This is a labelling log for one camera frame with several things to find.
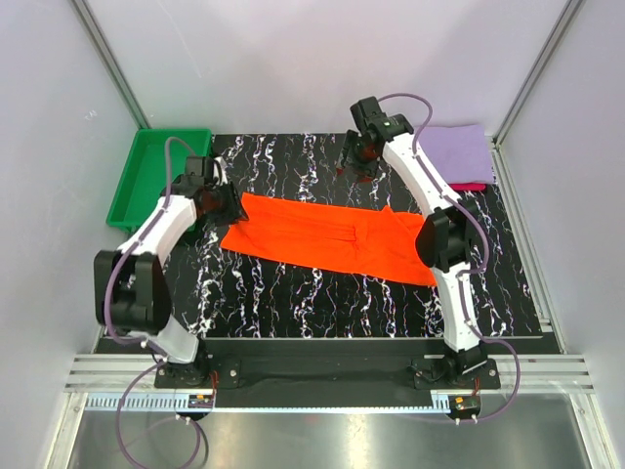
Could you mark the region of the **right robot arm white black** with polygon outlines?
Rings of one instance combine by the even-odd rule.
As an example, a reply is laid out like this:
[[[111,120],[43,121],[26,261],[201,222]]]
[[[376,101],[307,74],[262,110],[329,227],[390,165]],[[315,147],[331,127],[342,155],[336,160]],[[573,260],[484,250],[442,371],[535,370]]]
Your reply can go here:
[[[418,257],[433,272],[443,317],[444,354],[429,368],[413,364],[417,378],[429,385],[447,381],[465,387],[487,361],[475,312],[470,275],[485,270],[488,260],[474,268],[475,238],[486,241],[476,205],[463,201],[440,175],[419,143],[421,129],[408,119],[389,116],[380,100],[368,97],[351,106],[356,129],[347,132],[337,171],[349,167],[361,181],[372,179],[381,161],[401,178],[417,202],[424,225],[416,235]]]

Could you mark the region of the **orange t shirt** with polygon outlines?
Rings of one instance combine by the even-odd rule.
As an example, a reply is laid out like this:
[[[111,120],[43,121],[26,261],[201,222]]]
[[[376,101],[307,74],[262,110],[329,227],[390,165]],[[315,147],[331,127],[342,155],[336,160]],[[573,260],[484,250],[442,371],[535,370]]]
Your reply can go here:
[[[249,220],[229,228],[225,250],[299,267],[435,286],[415,241],[423,216],[246,193]]]

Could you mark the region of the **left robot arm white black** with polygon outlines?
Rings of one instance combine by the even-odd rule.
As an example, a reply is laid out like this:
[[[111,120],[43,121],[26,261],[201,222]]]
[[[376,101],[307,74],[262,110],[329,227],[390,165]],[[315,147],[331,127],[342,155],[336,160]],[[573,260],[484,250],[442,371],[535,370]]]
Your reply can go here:
[[[201,221],[216,226],[248,219],[241,197],[220,156],[190,156],[185,171],[169,181],[154,210],[114,250],[94,259],[96,317],[120,345],[143,344],[177,365],[191,387],[210,377],[199,340],[175,318],[163,266],[189,228]]]

